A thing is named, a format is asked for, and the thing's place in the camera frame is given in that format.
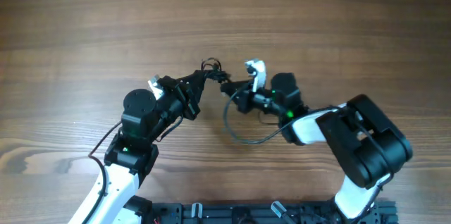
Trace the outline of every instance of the wooden table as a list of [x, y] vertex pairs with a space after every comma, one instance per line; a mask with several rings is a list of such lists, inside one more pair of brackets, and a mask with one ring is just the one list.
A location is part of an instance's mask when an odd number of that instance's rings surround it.
[[[0, 223], [67, 222], [99, 172], [86, 155], [120, 119], [123, 97], [211, 56], [234, 80], [246, 78], [246, 58], [265, 60], [269, 79], [294, 72], [312, 108], [368, 94], [414, 148], [380, 199], [397, 202], [401, 223], [449, 223], [450, 13], [451, 0], [0, 0]], [[270, 202], [337, 192], [343, 173], [326, 144], [231, 143], [218, 88], [208, 82], [198, 119], [159, 144], [140, 196]], [[255, 113], [230, 120], [243, 137], [275, 130]]]

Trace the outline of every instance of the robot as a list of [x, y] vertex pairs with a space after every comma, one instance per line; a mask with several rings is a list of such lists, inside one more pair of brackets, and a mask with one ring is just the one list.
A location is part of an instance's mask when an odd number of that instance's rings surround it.
[[[128, 93], [121, 121], [89, 154], [101, 173], [69, 223], [398, 223], [395, 203], [376, 201], [376, 197], [413, 152], [409, 141], [382, 110], [364, 94], [339, 106], [311, 110], [304, 105], [292, 73], [275, 75], [271, 88], [266, 89], [265, 63], [252, 59], [245, 66], [250, 80], [233, 82], [221, 63], [209, 58], [191, 75], [178, 79], [157, 75], [148, 81], [150, 91], [135, 89]], [[288, 143], [297, 146], [326, 143], [345, 172], [340, 191], [328, 201], [275, 201], [271, 205], [163, 204], [135, 196], [159, 155], [155, 143], [184, 118], [196, 119], [207, 79], [218, 82], [222, 93], [230, 97], [223, 120], [234, 141], [261, 144], [281, 132]], [[227, 121], [232, 103], [244, 114], [257, 109], [277, 116], [278, 130], [260, 140], [240, 139]], [[119, 125], [102, 165], [92, 154]]]

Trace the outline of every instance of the robotic arm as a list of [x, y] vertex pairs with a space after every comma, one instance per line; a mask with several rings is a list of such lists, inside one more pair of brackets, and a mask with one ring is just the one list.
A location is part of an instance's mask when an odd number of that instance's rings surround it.
[[[186, 77], [152, 78], [149, 81], [151, 92], [136, 89], [127, 94], [123, 102], [122, 127], [106, 150], [103, 171], [70, 223], [157, 223], [151, 201], [132, 199], [159, 154], [154, 142], [175, 129], [183, 118], [194, 120], [197, 117], [206, 79], [221, 83], [222, 93], [230, 97], [223, 118], [235, 141], [260, 144], [282, 132], [287, 142], [299, 146], [315, 142], [329, 145], [346, 174], [342, 188], [332, 199], [343, 222], [352, 223], [365, 216], [382, 186], [412, 157], [412, 148], [404, 135], [365, 95], [339, 106], [311, 110], [302, 102], [292, 73], [275, 75], [271, 88], [265, 89], [263, 61], [246, 62], [251, 80], [240, 82], [230, 81], [216, 59], [207, 61], [202, 63], [201, 70]], [[207, 66], [211, 66], [211, 70], [205, 70]], [[227, 111], [232, 102], [242, 113], [256, 108], [277, 116], [279, 129], [262, 140], [238, 139], [227, 123]], [[193, 205], [192, 217], [197, 220], [190, 223], [201, 223], [199, 205]], [[278, 201], [271, 205], [271, 210], [284, 223], [296, 223]]]

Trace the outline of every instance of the tabletop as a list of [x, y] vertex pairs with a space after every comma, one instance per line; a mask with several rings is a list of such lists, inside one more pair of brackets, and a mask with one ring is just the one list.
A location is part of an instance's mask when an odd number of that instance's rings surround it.
[[[414, 150], [379, 199], [397, 202], [401, 223], [449, 223], [450, 12], [451, 0], [0, 0], [0, 223], [67, 223], [99, 173], [87, 153], [124, 96], [208, 57], [232, 80], [247, 78], [248, 58], [266, 62], [268, 80], [294, 73], [312, 108], [367, 94]], [[327, 144], [235, 144], [226, 102], [207, 82], [196, 121], [158, 143], [139, 196], [305, 201], [339, 190]], [[276, 129], [256, 113], [229, 116], [243, 138]]]

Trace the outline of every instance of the green indicator light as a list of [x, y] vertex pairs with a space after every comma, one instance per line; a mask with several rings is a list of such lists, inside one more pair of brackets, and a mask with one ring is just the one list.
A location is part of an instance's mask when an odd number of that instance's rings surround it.
[[287, 112], [287, 117], [288, 118], [293, 118], [295, 115], [293, 114], [293, 112], [292, 111], [288, 111]]

